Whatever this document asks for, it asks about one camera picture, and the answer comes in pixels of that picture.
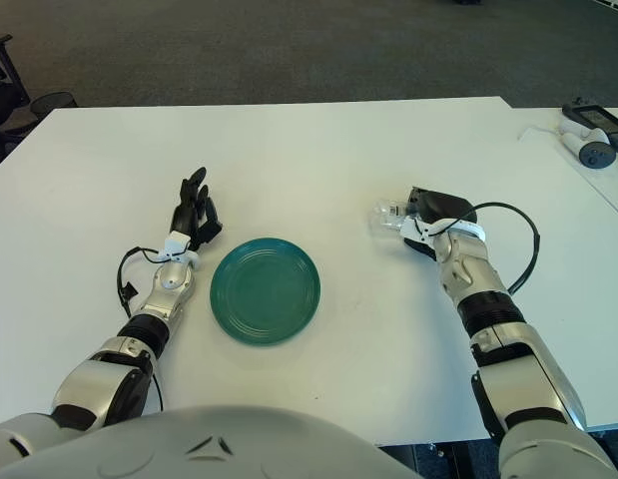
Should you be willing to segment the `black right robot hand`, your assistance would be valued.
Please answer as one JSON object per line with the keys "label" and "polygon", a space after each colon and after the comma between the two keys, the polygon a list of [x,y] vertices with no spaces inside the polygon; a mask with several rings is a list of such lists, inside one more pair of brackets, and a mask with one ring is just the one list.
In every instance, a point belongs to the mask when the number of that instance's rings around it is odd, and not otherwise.
{"label": "black right robot hand", "polygon": [[473,205],[466,199],[413,187],[405,204],[399,233],[415,251],[436,260],[433,240],[447,232],[460,232],[485,241]]}

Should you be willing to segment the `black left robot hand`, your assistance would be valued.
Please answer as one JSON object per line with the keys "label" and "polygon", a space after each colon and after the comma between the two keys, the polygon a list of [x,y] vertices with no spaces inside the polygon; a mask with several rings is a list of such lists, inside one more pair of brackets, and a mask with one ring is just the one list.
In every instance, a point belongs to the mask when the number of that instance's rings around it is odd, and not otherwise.
{"label": "black left robot hand", "polygon": [[211,242],[222,230],[218,212],[204,184],[205,167],[182,180],[180,203],[175,207],[169,234],[157,255],[158,261],[189,262],[197,267],[198,250]]}

